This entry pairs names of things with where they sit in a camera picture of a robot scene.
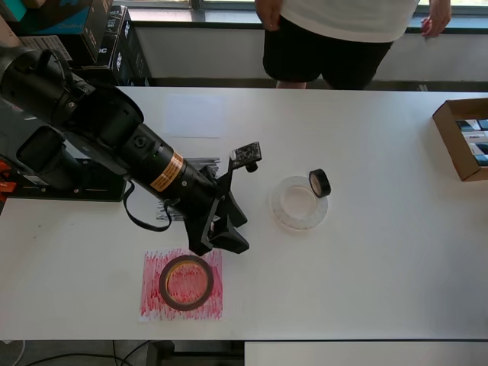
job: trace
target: copper tape roll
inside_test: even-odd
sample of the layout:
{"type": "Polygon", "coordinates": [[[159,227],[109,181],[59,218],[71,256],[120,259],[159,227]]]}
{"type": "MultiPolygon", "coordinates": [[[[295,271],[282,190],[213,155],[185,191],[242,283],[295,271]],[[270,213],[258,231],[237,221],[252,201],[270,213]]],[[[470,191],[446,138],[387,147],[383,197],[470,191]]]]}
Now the copper tape roll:
{"type": "Polygon", "coordinates": [[[214,288],[214,274],[212,272],[212,268],[206,263],[202,258],[197,257],[196,255],[181,255],[175,259],[172,259],[162,270],[161,277],[159,278],[159,293],[162,296],[162,299],[165,303],[172,307],[175,310],[180,311],[189,311],[195,310],[198,307],[201,307],[210,297],[212,290],[214,288]],[[183,265],[196,265],[200,267],[206,277],[207,277],[207,287],[201,296],[198,299],[190,302],[190,303],[182,303],[178,302],[175,298],[172,297],[170,291],[168,289],[169,282],[171,277],[175,273],[178,268],[183,265]]]}

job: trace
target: wall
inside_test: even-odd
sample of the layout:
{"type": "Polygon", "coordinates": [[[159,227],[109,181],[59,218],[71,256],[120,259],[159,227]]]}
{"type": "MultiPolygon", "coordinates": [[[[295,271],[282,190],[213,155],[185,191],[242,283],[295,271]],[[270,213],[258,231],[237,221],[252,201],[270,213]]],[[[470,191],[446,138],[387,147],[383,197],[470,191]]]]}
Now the wall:
{"type": "MultiPolygon", "coordinates": [[[[266,78],[262,30],[138,28],[156,78],[266,78]]],[[[446,34],[425,41],[418,34],[398,40],[378,80],[488,81],[488,35],[446,34]]]]}

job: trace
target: table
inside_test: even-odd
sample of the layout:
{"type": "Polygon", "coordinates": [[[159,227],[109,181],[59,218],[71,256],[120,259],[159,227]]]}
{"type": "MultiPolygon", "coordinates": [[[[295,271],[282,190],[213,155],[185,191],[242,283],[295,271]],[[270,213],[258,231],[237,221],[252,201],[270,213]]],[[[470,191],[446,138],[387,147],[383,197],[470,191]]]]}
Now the table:
{"type": "MultiPolygon", "coordinates": [[[[430,119],[477,94],[123,88],[162,133],[170,94],[222,95],[220,139],[168,138],[183,156],[260,141],[259,170],[233,192],[251,249],[224,252],[217,321],[139,323],[146,250],[186,247],[134,226],[123,205],[8,200],[0,217],[0,339],[487,339],[488,182],[461,182],[430,119]],[[325,222],[290,234],[269,194],[323,168],[325,222]]],[[[130,209],[152,223],[142,189],[130,209]]]]}
{"type": "Polygon", "coordinates": [[[485,366],[480,342],[246,342],[246,366],[485,366]]]}

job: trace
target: tape roll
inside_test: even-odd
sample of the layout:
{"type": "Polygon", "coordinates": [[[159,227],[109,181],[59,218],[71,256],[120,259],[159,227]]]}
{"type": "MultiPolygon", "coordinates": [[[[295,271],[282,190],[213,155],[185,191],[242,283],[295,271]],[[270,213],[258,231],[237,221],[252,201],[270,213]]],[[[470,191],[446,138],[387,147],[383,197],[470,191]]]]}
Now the tape roll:
{"type": "Polygon", "coordinates": [[[321,223],[327,214],[329,207],[327,197],[319,198],[310,187],[309,179],[305,177],[288,177],[273,190],[271,195],[271,210],[280,223],[291,229],[308,230],[321,223]],[[304,188],[308,190],[311,197],[315,199],[316,209],[305,217],[295,217],[291,212],[287,212],[284,206],[284,198],[291,188],[304,188]]]}
{"type": "Polygon", "coordinates": [[[189,311],[201,307],[210,297],[213,288],[214,275],[212,268],[202,258],[197,257],[196,255],[181,255],[169,261],[163,268],[161,277],[159,278],[159,293],[161,294],[162,299],[169,307],[180,311],[189,311]],[[207,286],[200,296],[192,299],[192,297],[194,297],[194,292],[186,294],[186,297],[191,300],[188,302],[178,301],[178,299],[172,295],[172,290],[169,289],[172,276],[175,275],[176,271],[183,265],[196,265],[203,271],[207,279],[207,286]]]}
{"type": "Polygon", "coordinates": [[[313,193],[322,198],[328,196],[331,191],[329,179],[326,173],[322,169],[316,169],[308,174],[308,180],[310,181],[310,187],[313,193]]]}

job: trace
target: window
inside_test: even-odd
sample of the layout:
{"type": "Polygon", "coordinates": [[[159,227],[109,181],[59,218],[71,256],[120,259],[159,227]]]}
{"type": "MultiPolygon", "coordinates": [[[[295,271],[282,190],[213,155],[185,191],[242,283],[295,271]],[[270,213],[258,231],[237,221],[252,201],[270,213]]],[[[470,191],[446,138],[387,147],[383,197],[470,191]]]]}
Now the window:
{"type": "MultiPolygon", "coordinates": [[[[419,5],[428,5],[429,0],[420,0],[419,5]]],[[[488,6],[488,0],[451,0],[453,6],[488,6]]]]}
{"type": "MultiPolygon", "coordinates": [[[[254,0],[115,0],[137,7],[251,10],[254,0]]],[[[488,0],[451,0],[454,14],[488,14],[488,0]]],[[[429,0],[420,0],[418,13],[429,12],[429,0]]]]}

